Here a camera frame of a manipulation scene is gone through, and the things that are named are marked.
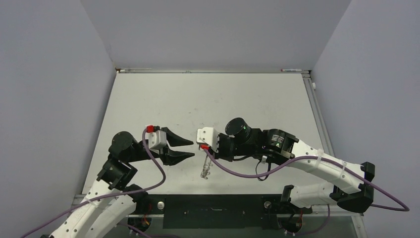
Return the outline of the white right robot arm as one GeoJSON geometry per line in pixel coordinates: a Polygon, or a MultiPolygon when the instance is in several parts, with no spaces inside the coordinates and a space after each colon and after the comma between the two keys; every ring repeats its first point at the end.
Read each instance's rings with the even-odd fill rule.
{"type": "Polygon", "coordinates": [[[323,180],[313,185],[286,185],[280,198],[280,206],[286,212],[313,205],[337,205],[363,213],[373,204],[374,188],[370,182],[375,175],[374,164],[348,163],[283,130],[252,128],[243,118],[234,118],[224,133],[213,127],[199,129],[197,143],[213,160],[232,162],[237,156],[251,157],[261,163],[276,164],[275,171],[292,167],[323,180]]]}

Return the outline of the metal disc with keyrings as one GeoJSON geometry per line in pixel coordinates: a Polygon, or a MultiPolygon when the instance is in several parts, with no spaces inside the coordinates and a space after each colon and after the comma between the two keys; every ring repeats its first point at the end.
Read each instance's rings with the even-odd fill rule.
{"type": "Polygon", "coordinates": [[[211,159],[209,158],[208,155],[206,155],[205,157],[205,161],[203,164],[203,169],[202,172],[200,174],[201,178],[203,179],[208,179],[209,175],[211,174],[210,169],[213,166],[211,159]]]}

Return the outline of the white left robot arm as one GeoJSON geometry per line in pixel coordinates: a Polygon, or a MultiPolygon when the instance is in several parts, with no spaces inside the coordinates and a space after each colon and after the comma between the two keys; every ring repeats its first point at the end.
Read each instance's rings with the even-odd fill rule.
{"type": "Polygon", "coordinates": [[[166,181],[164,166],[174,166],[194,153],[173,151],[173,147],[192,145],[191,140],[173,133],[168,127],[148,125],[141,141],[127,132],[117,133],[108,149],[108,158],[83,200],[59,215],[66,220],[50,238],[102,238],[128,214],[147,208],[148,191],[166,181]],[[142,188],[131,182],[138,172],[134,162],[151,161],[162,175],[159,182],[142,188]]]}

